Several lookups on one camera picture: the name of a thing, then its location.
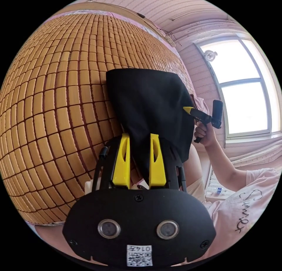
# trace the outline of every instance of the window frame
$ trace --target window frame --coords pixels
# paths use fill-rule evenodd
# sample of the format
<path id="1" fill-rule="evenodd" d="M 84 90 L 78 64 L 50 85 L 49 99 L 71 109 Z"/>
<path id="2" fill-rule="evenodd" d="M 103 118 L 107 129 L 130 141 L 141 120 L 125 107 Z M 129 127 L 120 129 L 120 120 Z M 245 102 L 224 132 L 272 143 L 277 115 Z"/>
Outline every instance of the window frame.
<path id="1" fill-rule="evenodd" d="M 211 63 L 209 61 L 207 61 L 204 57 L 204 51 L 201 49 L 201 46 L 207 45 L 207 44 L 211 44 L 211 43 L 216 43 L 216 42 L 221 42 L 221 41 L 225 41 L 225 40 L 237 40 L 240 42 L 240 44 L 243 46 L 243 48 L 246 50 L 246 52 L 248 53 L 250 59 L 252 60 L 258 74 L 259 77 L 258 78 L 251 78 L 251 79 L 240 79 L 240 80 L 234 80 L 234 81 L 229 81 L 229 82 L 224 82 L 219 84 L 217 76 L 211 66 Z M 239 37 L 239 36 L 226 36 L 226 37 L 216 37 L 216 38 L 211 38 L 209 40 L 206 41 L 201 41 L 198 43 L 194 43 L 194 45 L 196 46 L 197 50 L 201 53 L 208 69 L 210 70 L 211 76 L 214 80 L 214 83 L 216 85 L 217 91 L 219 93 L 219 96 L 223 102 L 223 113 L 224 113 L 224 117 L 226 118 L 224 120 L 225 123 L 225 138 L 227 140 L 233 140 L 233 139 L 244 139 L 244 138 L 256 138 L 256 137 L 263 137 L 263 136 L 269 136 L 272 133 L 271 129 L 272 129 L 272 116 L 271 116 L 271 107 L 270 107 L 270 99 L 269 99 L 269 95 L 268 95 L 268 91 L 267 91 L 267 87 L 264 81 L 264 78 L 262 76 L 262 73 L 259 69 L 258 64 L 256 63 L 253 55 L 251 54 L 251 52 L 249 51 L 249 49 L 247 48 L 247 46 L 244 44 L 244 42 L 242 40 L 249 40 L 252 41 L 250 38 L 247 37 Z M 267 112 L 267 129 L 266 130 L 261 130 L 261 131 L 252 131 L 252 132 L 242 132 L 242 133 L 232 133 L 229 134 L 229 124 L 228 124 L 228 115 L 227 115 L 227 108 L 226 108 L 226 104 L 225 104 L 225 100 L 224 100 L 224 96 L 223 96 L 223 92 L 222 92 L 222 87 L 227 87 L 227 86 L 232 86 L 232 85 L 237 85 L 237 84 L 244 84 L 244 83 L 251 83 L 251 82 L 260 82 L 261 83 L 261 87 L 263 90 L 263 95 L 265 98 L 265 103 L 266 103 L 266 112 Z"/>

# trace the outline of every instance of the window sill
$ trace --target window sill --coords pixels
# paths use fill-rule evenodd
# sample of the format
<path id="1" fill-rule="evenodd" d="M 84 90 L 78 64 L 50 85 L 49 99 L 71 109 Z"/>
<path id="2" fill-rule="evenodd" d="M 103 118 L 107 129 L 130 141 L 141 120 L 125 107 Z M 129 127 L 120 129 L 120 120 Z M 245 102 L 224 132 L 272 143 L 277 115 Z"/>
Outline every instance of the window sill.
<path id="1" fill-rule="evenodd" d="M 257 141 L 269 141 L 276 138 L 282 138 L 282 132 L 274 133 L 267 136 L 257 136 L 252 138 L 233 138 L 233 139 L 226 139 L 225 144 L 226 145 L 236 145 L 238 143 L 250 143 L 250 142 L 257 142 Z"/>

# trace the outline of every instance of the person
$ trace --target person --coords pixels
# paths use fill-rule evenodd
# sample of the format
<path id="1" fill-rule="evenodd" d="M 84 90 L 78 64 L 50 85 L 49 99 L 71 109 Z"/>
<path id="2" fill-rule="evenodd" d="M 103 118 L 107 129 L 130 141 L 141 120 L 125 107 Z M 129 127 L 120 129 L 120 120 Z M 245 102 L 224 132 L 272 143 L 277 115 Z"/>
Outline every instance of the person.
<path id="1" fill-rule="evenodd" d="M 189 159 L 183 164 L 187 193 L 203 203 L 216 230 L 216 237 L 207 252 L 201 258 L 193 261 L 197 262 L 223 252 L 249 231 L 272 198 L 281 173 L 272 168 L 253 171 L 234 168 L 218 143 L 211 123 L 207 126 L 199 123 L 194 135 L 202 138 L 200 143 L 205 147 L 220 184 L 235 192 L 224 201 L 211 203 L 205 200 L 200 159 L 195 147 L 191 145 Z M 65 254 L 84 260 L 71 250 L 62 235 L 62 229 L 63 225 L 35 226 L 36 232 L 46 243 Z"/>

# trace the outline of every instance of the bamboo mat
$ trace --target bamboo mat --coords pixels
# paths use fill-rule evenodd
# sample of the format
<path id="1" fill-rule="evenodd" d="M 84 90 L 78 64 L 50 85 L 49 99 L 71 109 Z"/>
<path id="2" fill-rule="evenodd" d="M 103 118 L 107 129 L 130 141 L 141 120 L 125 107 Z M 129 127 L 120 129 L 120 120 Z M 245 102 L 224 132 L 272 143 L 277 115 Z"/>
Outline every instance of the bamboo mat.
<path id="1" fill-rule="evenodd" d="M 84 195 L 104 142 L 122 132 L 106 71 L 128 67 L 189 82 L 181 60 L 159 40 L 105 15 L 48 21 L 16 55 L 0 92 L 0 171 L 24 220 L 64 221 Z"/>

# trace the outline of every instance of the pink t-shirt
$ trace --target pink t-shirt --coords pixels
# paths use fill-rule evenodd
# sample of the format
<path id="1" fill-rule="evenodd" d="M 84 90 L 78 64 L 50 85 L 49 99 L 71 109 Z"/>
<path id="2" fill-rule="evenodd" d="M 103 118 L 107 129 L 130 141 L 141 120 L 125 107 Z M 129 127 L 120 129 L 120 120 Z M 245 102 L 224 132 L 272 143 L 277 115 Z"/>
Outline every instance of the pink t-shirt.
<path id="1" fill-rule="evenodd" d="M 266 168 L 247 171 L 246 187 L 224 201 L 207 202 L 216 237 L 199 259 L 216 255 L 238 242 L 263 214 L 280 179 L 281 172 Z"/>

